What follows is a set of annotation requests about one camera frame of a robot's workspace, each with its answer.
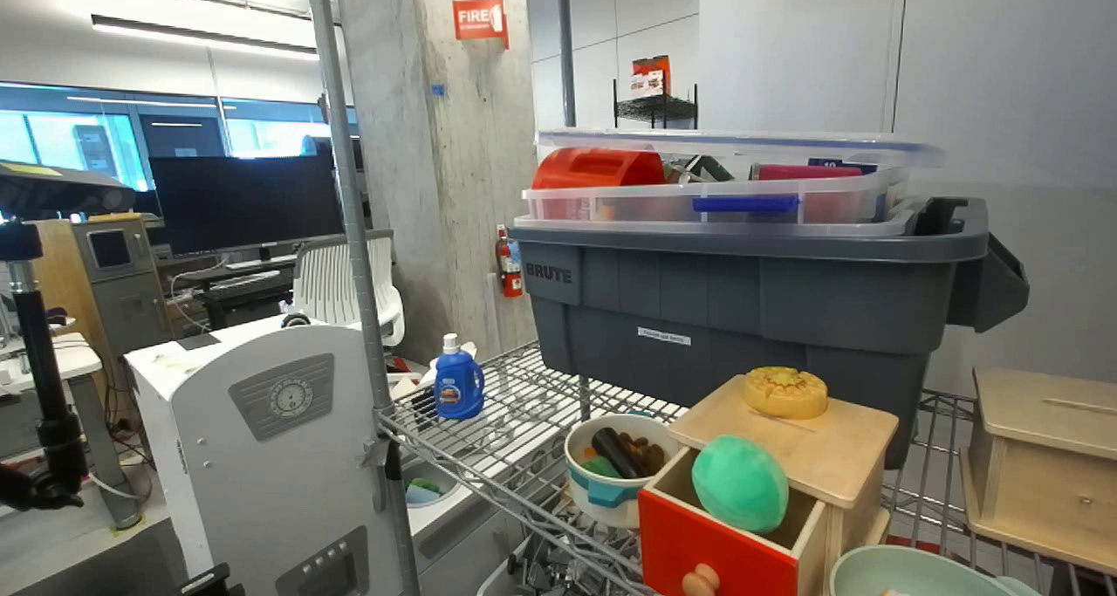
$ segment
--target green ball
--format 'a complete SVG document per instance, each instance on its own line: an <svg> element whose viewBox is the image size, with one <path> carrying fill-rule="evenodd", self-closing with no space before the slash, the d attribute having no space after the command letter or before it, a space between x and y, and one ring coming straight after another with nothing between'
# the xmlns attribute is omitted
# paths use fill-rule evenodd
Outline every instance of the green ball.
<svg viewBox="0 0 1117 596"><path fill-rule="evenodd" d="M754 442L724 435L698 453L690 472L698 500L731 527L765 533L787 511L787 477Z"/></svg>

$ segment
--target teal bowl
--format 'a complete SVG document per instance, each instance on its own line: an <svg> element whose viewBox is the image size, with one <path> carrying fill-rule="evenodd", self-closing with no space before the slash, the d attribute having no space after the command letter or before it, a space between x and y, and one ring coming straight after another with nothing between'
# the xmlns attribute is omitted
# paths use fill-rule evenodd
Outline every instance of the teal bowl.
<svg viewBox="0 0 1117 596"><path fill-rule="evenodd" d="M901 546L867 546L844 554L830 571L830 596L1040 596L1010 577L990 578L961 564Z"/></svg>

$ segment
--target white bottle cap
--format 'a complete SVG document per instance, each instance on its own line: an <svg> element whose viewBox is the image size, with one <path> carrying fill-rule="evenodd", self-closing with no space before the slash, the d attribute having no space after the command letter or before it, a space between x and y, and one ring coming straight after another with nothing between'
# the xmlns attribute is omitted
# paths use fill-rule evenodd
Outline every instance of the white bottle cap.
<svg viewBox="0 0 1117 596"><path fill-rule="evenodd" d="M458 346L458 335L447 334L442 337L442 354L458 354L461 348Z"/></svg>

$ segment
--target red fire extinguisher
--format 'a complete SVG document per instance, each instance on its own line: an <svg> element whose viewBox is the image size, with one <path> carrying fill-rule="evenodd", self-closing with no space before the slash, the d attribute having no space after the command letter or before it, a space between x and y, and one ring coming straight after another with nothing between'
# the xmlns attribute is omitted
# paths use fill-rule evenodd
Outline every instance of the red fire extinguisher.
<svg viewBox="0 0 1117 596"><path fill-rule="evenodd" d="M504 225L496 225L496 262L500 268L500 286L504 297L518 298L524 294L524 279L519 273L519 262L512 258L512 241Z"/></svg>

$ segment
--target detergent bottle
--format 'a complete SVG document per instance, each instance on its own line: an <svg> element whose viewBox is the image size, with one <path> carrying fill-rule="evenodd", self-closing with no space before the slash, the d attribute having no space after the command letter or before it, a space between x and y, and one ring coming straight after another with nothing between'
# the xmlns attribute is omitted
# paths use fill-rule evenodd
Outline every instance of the detergent bottle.
<svg viewBox="0 0 1117 596"><path fill-rule="evenodd" d="M485 374L458 346L458 335L442 338L442 356L435 362L435 411L445 420L470 420L485 406Z"/></svg>

